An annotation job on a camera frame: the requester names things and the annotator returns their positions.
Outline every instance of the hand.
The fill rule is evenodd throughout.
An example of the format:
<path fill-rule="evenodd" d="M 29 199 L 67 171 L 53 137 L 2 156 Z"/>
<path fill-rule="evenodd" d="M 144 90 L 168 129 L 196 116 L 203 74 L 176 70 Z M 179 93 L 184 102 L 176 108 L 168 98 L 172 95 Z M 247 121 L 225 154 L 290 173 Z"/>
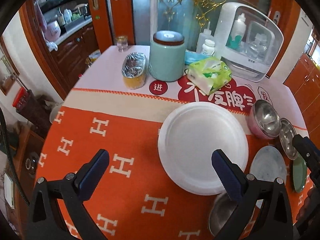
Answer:
<path fill-rule="evenodd" d="M 304 216 L 304 214 L 306 213 L 307 207 L 310 203 L 310 196 L 312 194 L 312 192 L 315 190 L 315 187 L 313 187 L 312 189 L 310 189 L 308 191 L 308 197 L 304 200 L 303 206 L 300 208 L 299 213 L 296 217 L 296 220 L 299 220 L 300 218 L 302 218 Z"/>

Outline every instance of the red circle sticker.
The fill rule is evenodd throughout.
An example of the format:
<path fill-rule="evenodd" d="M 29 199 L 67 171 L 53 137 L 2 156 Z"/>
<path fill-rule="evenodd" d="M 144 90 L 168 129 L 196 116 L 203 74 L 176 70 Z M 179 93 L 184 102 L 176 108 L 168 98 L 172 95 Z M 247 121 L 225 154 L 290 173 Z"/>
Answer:
<path fill-rule="evenodd" d="M 155 80 L 151 82 L 149 90 L 152 94 L 159 96 L 163 95 L 168 90 L 168 85 L 164 81 Z"/>

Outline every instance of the paper towel roll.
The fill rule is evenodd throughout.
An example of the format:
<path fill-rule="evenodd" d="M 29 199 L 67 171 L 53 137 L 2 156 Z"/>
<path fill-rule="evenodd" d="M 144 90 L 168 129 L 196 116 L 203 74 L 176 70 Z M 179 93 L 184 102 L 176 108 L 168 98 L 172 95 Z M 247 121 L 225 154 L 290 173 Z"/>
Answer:
<path fill-rule="evenodd" d="M 158 31 L 158 0 L 150 0 L 150 41 Z"/>

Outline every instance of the tissue pack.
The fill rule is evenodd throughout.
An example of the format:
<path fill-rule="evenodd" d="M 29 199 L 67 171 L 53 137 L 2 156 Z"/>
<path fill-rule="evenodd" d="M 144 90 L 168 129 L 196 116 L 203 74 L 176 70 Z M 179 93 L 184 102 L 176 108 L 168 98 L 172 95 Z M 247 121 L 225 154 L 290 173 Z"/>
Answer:
<path fill-rule="evenodd" d="M 228 84 L 232 73 L 226 63 L 209 57 L 190 64 L 187 77 L 208 96 Z"/>

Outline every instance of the pink bag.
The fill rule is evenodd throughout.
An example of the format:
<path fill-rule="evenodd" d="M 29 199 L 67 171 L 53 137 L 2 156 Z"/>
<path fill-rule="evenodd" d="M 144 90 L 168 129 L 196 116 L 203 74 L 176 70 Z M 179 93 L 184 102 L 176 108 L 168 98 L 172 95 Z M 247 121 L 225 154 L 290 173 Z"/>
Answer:
<path fill-rule="evenodd" d="M 45 18 L 42 14 L 42 11 L 40 9 L 38 2 L 36 2 L 35 4 L 35 13 L 41 29 L 45 33 L 47 31 L 47 22 L 45 21 Z"/>

